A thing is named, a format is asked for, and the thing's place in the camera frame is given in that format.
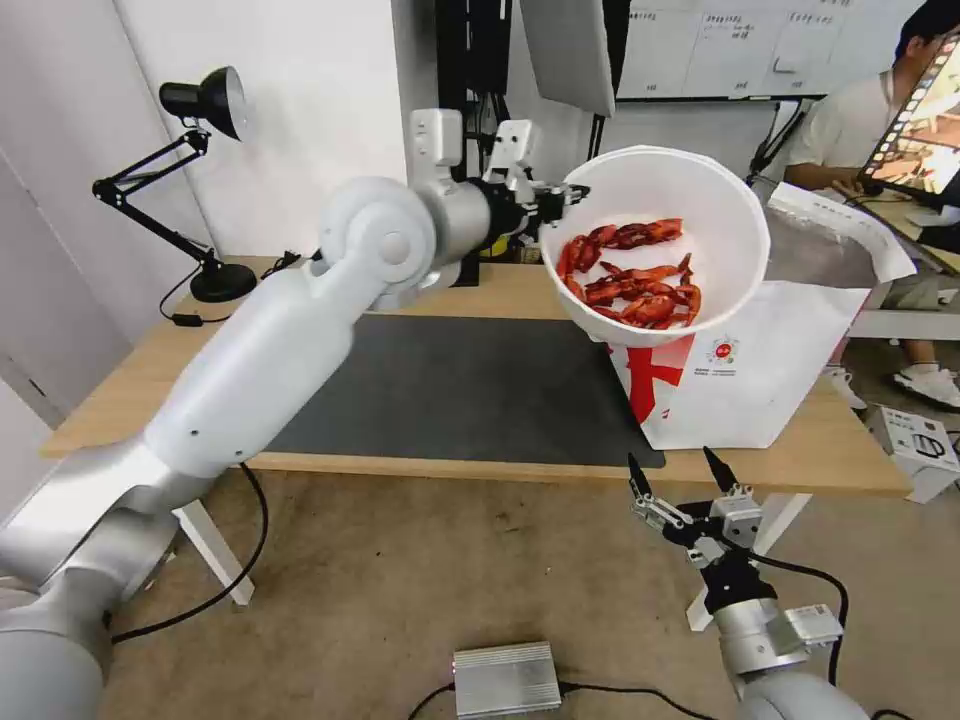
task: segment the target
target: black mat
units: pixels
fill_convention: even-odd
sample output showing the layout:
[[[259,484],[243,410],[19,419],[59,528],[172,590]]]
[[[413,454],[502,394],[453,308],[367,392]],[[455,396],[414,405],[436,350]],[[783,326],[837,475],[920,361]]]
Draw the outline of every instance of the black mat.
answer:
[[[664,465],[605,347],[556,320],[367,315],[267,450],[614,466],[632,450]]]

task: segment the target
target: crayfish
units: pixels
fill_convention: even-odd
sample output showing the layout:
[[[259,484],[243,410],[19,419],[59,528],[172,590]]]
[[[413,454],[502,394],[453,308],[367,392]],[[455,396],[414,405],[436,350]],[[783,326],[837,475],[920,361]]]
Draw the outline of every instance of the crayfish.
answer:
[[[679,218],[657,222],[631,223],[617,227],[604,225],[589,235],[577,235],[564,245],[557,261],[557,275],[583,304],[604,317],[624,325],[649,330],[667,330],[675,323],[689,327],[700,312],[700,288],[690,282],[693,270],[690,253],[677,265],[658,265],[646,270],[621,270],[600,259],[603,248],[629,250],[641,245],[674,240],[683,234]],[[597,263],[607,271],[586,287],[574,277],[574,271],[585,273]],[[679,277],[676,286],[664,282]],[[620,310],[612,308],[615,300],[626,303]]]

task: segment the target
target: shorts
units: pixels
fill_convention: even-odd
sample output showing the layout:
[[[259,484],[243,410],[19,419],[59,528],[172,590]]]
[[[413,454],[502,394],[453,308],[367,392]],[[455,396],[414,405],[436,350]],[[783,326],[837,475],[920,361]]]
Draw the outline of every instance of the shorts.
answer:
[[[884,310],[960,310],[960,278],[929,271],[916,263],[917,274],[894,280]]]

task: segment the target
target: robotic arm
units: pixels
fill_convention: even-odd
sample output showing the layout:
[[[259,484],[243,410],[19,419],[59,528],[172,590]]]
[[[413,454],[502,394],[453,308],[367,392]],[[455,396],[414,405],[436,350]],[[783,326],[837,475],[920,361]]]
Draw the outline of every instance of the robotic arm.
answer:
[[[781,611],[750,550],[763,517],[753,491],[703,449],[721,496],[674,507],[656,497],[629,456],[634,513],[665,540],[686,548],[707,587],[705,605],[720,632],[720,652],[740,697],[738,720],[868,720],[850,697],[796,671],[810,654],[840,640],[843,627],[826,605]]]
[[[536,234],[588,188],[531,179],[535,129],[502,123],[483,179],[454,182],[462,121],[412,117],[411,187],[362,178],[322,214],[324,262],[265,280],[183,371],[137,436],[61,461],[0,529],[0,565],[39,589],[0,606],[5,718],[94,718],[109,668],[105,618],[143,585],[177,522],[228,467],[263,450],[346,359],[370,308],[450,285],[461,258],[503,234]],[[631,462],[634,510],[685,547],[708,587],[743,720],[865,720],[852,700],[791,668],[840,628],[825,606],[781,613],[737,545],[752,547],[760,508],[708,453],[722,497],[673,507]]]
[[[346,359],[353,325],[452,284],[502,234],[535,233],[585,196],[530,179],[535,128],[502,123],[482,180],[456,183],[462,120],[412,117],[411,187],[360,178],[322,212],[323,262],[267,278],[183,371],[144,430],[65,458],[0,530],[0,564],[39,588],[0,612],[0,701],[10,718],[93,717],[109,665],[104,617],[176,532],[170,511],[253,457]]]

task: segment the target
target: computer screen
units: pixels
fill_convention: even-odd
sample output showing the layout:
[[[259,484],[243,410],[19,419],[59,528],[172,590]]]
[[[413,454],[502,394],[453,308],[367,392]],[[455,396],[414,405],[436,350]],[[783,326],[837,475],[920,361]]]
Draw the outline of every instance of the computer screen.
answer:
[[[960,205],[960,34],[947,38],[861,172],[865,183]]]

